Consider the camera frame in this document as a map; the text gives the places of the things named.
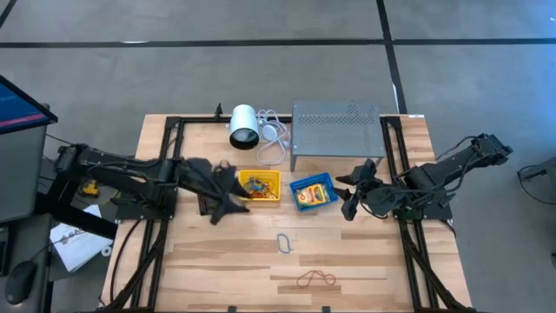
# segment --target wooden tabletop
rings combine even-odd
[[[145,117],[137,158],[158,157],[166,117]],[[400,118],[411,166],[433,162],[425,118]],[[399,162],[394,133],[391,135]],[[340,211],[341,201],[300,214],[289,191],[290,182],[314,174],[347,175],[364,159],[299,157],[295,172],[290,172],[289,157],[281,165],[261,164],[255,158],[257,148],[237,150],[229,144],[228,136],[223,123],[186,124],[182,155],[206,157],[211,163],[228,160],[239,170],[280,170],[281,201],[248,203],[250,214],[227,215],[214,226],[209,216],[199,215],[196,195],[180,190],[175,219],[169,224],[157,311],[222,311],[229,305],[242,311],[317,311],[322,306],[331,306],[332,311],[413,308],[400,232],[393,218],[379,220],[359,209],[353,222],[347,222]],[[277,153],[278,149],[270,150],[267,157]],[[377,176],[389,182],[386,160]],[[109,300],[115,255],[133,223],[127,221],[118,228],[104,283],[104,302]],[[125,247],[116,275],[116,294],[136,270],[144,224],[141,222]],[[471,305],[452,232],[437,221],[425,221],[423,226],[434,271],[456,299]],[[279,233],[289,237],[291,253],[278,251]],[[299,288],[296,279],[309,270],[332,274],[337,281],[329,286],[316,276],[307,288]],[[149,273],[143,284],[142,305],[146,305],[149,293]],[[420,270],[418,273],[422,302],[427,305],[424,279]]]

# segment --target white cylinder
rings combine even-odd
[[[232,111],[229,122],[229,141],[241,150],[252,149],[259,143],[259,125],[255,109],[247,104],[240,104]]]

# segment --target computer monitor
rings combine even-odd
[[[0,76],[0,134],[56,122],[57,116]]]

